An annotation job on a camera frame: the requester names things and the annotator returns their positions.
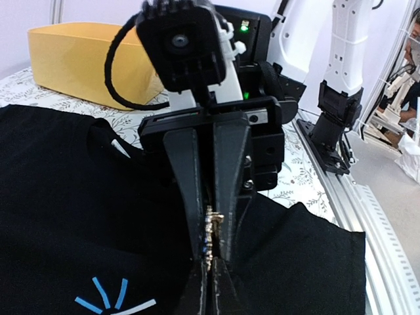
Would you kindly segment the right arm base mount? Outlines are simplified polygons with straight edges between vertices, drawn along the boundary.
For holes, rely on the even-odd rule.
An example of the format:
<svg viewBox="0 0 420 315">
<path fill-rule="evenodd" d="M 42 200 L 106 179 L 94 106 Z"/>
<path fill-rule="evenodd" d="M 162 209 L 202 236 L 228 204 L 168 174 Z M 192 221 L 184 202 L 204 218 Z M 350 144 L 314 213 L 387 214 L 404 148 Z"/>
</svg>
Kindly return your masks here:
<svg viewBox="0 0 420 315">
<path fill-rule="evenodd" d="M 344 144 L 343 138 L 360 116 L 362 93 L 363 88 L 353 95 L 338 92 L 327 81 L 322 81 L 318 97 L 318 107 L 322 112 L 317 122 L 297 120 L 299 130 L 323 171 L 338 175 L 350 173 L 350 148 Z"/>
</svg>

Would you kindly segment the black t-shirt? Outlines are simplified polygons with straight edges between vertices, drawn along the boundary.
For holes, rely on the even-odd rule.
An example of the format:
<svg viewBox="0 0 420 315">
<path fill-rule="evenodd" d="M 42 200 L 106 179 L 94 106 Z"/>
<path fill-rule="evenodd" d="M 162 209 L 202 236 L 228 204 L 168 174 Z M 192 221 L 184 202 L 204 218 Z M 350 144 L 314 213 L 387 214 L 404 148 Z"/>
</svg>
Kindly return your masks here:
<svg viewBox="0 0 420 315">
<path fill-rule="evenodd" d="M 231 279 L 246 314 L 363 314 L 365 235 L 257 195 Z M 1 313 L 179 314 L 182 199 L 105 119 L 1 108 Z"/>
</svg>

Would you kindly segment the sparkling brooch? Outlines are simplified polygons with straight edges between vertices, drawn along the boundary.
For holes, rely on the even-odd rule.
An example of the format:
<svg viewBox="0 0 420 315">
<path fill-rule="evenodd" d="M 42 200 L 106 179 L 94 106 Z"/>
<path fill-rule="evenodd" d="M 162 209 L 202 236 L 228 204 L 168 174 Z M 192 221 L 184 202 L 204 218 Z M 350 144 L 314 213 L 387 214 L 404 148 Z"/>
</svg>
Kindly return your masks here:
<svg viewBox="0 0 420 315">
<path fill-rule="evenodd" d="M 210 274 L 212 270 L 213 261 L 222 257 L 221 227 L 223 222 L 224 215 L 215 211 L 211 205 L 207 205 L 205 208 L 203 240 L 203 259 L 207 274 Z"/>
</svg>

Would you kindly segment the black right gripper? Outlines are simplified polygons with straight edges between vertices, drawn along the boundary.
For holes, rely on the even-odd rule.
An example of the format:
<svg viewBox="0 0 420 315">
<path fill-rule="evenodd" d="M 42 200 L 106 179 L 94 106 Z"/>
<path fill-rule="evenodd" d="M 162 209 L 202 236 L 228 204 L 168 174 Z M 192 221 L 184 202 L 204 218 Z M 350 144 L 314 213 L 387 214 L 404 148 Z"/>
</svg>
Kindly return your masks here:
<svg viewBox="0 0 420 315">
<path fill-rule="evenodd" d="M 272 66 L 235 63 L 243 100 L 170 111 L 145 119 L 139 127 L 145 159 L 156 175 L 175 180 L 163 145 L 169 131 L 193 128 L 198 134 L 203 190 L 215 192 L 222 216 L 220 255 L 230 261 L 236 207 L 242 190 L 266 190 L 276 184 L 284 160 L 283 125 L 297 112 L 297 102 L 282 94 Z"/>
</svg>

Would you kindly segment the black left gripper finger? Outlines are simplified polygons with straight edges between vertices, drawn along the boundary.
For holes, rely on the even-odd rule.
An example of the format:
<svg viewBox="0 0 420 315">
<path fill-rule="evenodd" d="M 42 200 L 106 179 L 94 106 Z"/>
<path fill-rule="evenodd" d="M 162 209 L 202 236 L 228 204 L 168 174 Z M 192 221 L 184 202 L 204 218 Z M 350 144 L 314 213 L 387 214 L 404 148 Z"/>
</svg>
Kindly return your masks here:
<svg viewBox="0 0 420 315">
<path fill-rule="evenodd" d="M 194 263 L 178 304 L 178 313 L 207 314 L 207 265 L 204 261 Z"/>
<path fill-rule="evenodd" d="M 193 128 L 169 131 L 163 145 L 182 196 L 193 258 L 202 260 L 205 211 L 198 134 Z"/>
<path fill-rule="evenodd" d="M 210 314 L 240 315 L 246 314 L 240 303 L 226 263 L 221 258 L 214 258 L 210 271 Z"/>
</svg>

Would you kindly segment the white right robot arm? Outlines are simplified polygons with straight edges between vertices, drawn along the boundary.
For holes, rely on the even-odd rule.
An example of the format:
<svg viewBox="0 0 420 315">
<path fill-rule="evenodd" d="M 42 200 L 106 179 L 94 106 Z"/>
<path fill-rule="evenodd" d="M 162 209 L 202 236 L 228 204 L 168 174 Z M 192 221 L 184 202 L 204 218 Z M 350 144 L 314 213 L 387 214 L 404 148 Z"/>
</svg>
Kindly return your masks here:
<svg viewBox="0 0 420 315">
<path fill-rule="evenodd" d="M 242 10 L 208 1 L 145 3 L 135 30 L 171 112 L 146 119 L 140 141 L 182 194 L 196 261 L 230 261 L 238 221 L 254 193 L 276 185 L 282 127 L 294 119 L 320 25 L 331 46 L 317 122 L 298 120 L 323 170 L 346 174 L 343 146 L 361 112 L 371 1 L 282 1 L 259 31 Z"/>
</svg>

